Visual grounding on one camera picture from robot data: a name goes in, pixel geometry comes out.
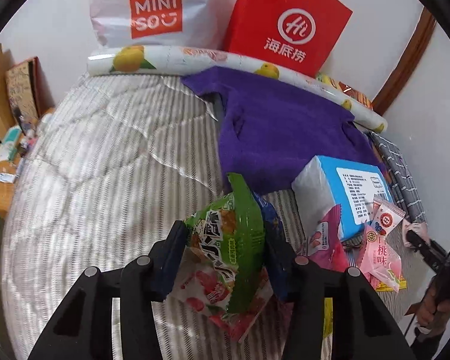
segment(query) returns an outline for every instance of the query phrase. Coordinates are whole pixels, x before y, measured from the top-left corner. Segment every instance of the hand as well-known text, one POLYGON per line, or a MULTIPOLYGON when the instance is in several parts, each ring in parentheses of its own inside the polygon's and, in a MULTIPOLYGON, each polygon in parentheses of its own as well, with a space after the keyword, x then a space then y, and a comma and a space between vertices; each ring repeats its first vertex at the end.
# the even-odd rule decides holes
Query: hand
POLYGON ((450 300, 444 300, 436 306, 436 295, 435 283, 432 283, 416 313, 418 324, 430 329, 431 336, 442 334, 450 319, 450 300))

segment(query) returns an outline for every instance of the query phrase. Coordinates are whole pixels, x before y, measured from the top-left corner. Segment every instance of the wooden table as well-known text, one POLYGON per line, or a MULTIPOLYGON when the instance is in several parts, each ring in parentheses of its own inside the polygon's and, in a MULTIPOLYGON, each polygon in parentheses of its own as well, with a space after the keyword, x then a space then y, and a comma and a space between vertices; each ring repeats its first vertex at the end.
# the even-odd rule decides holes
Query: wooden table
MULTIPOLYGON (((0 173, 10 173, 15 174, 17 169, 17 165, 20 161, 20 156, 15 155, 15 159, 13 161, 14 165, 9 161, 1 161, 0 162, 0 173)), ((15 192, 15 184, 14 183, 2 183, 0 181, 0 217, 5 219, 5 216, 10 209, 10 204, 12 202, 13 193, 15 192)))

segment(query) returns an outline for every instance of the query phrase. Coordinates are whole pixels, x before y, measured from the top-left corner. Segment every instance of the black cable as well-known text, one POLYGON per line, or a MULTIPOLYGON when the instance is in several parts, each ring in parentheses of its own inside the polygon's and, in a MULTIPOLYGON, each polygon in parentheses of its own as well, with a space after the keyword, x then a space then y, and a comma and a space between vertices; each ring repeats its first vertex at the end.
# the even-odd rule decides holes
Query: black cable
MULTIPOLYGON (((450 251, 448 252, 447 257, 445 257, 445 263, 440 267, 439 271, 437 272, 437 276, 438 276, 438 275, 442 272, 442 270, 444 269, 444 267, 445 267, 445 265, 446 265, 446 262, 447 262, 447 260, 448 260, 449 257, 450 257, 450 251)), ((412 319, 410 320, 410 323, 408 324, 407 329, 405 330, 405 334, 404 334, 405 337, 407 337, 408 331, 410 330, 410 327, 411 327, 413 321, 415 320, 416 313, 419 311, 420 306, 421 306, 422 303, 423 303, 423 300, 424 300, 425 297, 427 296, 427 293, 428 293, 428 291, 430 290, 430 288, 431 288, 431 286, 432 286, 432 283, 433 283, 433 281, 430 282, 430 285, 428 286, 427 290, 425 291, 425 295, 423 296, 422 300, 420 300, 420 304, 418 305, 418 307, 416 308, 415 312, 413 313, 413 317, 412 317, 412 319)))

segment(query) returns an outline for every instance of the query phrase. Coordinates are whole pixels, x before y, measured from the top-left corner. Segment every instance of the green snack bag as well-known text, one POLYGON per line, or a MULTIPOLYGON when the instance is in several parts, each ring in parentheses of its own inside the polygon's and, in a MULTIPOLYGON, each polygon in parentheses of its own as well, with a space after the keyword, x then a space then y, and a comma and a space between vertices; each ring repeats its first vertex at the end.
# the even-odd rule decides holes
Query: green snack bag
POLYGON ((265 230, 260 208, 237 173, 228 173, 233 192, 185 221, 188 245, 201 263, 213 268, 195 272, 210 305, 229 314, 247 311, 260 283, 265 230))

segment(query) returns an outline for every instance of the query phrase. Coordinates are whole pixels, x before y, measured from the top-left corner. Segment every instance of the white wall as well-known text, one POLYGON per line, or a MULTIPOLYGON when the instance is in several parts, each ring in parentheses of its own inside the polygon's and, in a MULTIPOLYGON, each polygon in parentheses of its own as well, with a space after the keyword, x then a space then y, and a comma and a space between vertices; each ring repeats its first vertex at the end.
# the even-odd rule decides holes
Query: white wall
MULTIPOLYGON (((386 138, 396 143, 413 175, 428 231, 450 249, 450 40, 437 26, 408 84, 385 113, 386 138)), ((428 281, 417 293, 424 295, 428 281)), ((406 327, 409 319, 401 322, 406 327)), ((441 346, 450 336, 450 321, 441 346)))
MULTIPOLYGON (((235 0, 220 0, 220 30, 235 0)), ((417 0, 341 0, 353 10, 324 71, 373 98, 395 68, 422 6, 417 0)), ((57 104, 97 48, 88 0, 27 0, 0 33, 15 62, 37 55, 46 97, 57 104)))

